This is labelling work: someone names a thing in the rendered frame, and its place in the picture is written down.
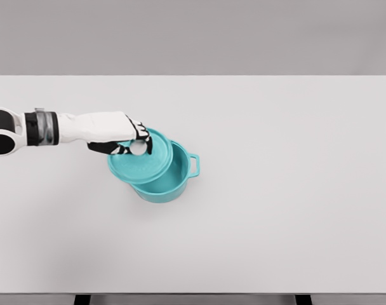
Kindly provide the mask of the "teal pot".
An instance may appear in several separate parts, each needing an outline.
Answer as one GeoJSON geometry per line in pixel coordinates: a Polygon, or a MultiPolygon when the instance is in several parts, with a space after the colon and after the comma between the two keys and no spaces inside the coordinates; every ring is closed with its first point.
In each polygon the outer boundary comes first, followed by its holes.
{"type": "Polygon", "coordinates": [[[173,159],[170,167],[156,180],[144,184],[131,184],[143,200],[167,203],[177,199],[187,187],[190,178],[200,174],[200,158],[187,152],[178,142],[171,141],[173,159]]]}

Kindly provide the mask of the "teal pot lid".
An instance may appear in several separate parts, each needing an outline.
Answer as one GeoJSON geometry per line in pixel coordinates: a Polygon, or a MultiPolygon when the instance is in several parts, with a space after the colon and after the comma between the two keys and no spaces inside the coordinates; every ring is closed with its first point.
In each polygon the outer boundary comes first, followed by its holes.
{"type": "Polygon", "coordinates": [[[159,178],[169,167],[173,159],[170,140],[155,129],[148,129],[152,142],[152,154],[115,154],[108,155],[110,171],[123,182],[145,184],[159,178]]]}

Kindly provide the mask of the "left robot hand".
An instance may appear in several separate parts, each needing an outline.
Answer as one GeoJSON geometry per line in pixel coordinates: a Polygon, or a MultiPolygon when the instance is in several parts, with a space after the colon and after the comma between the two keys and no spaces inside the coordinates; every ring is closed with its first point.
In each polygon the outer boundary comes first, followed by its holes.
{"type": "Polygon", "coordinates": [[[147,154],[152,154],[152,137],[142,122],[123,112],[92,114],[91,119],[92,127],[86,137],[89,150],[107,155],[133,154],[131,148],[121,142],[140,140],[144,141],[147,154]]]}

